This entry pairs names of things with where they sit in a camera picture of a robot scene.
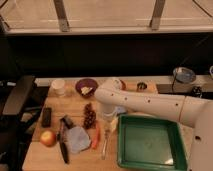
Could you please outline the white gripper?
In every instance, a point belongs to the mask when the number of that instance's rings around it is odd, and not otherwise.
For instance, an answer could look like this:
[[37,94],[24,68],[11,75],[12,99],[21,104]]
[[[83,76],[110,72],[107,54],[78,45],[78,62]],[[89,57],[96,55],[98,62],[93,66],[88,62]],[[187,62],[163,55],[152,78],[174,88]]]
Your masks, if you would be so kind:
[[103,114],[104,127],[110,132],[117,129],[118,117],[116,113]]

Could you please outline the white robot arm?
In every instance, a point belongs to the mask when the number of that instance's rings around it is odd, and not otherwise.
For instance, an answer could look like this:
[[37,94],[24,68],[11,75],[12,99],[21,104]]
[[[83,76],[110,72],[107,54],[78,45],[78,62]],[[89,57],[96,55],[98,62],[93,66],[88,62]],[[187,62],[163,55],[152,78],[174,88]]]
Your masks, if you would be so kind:
[[118,78],[103,82],[95,98],[104,115],[112,115],[117,106],[122,106],[193,128],[187,171],[213,171],[213,100],[125,91]]

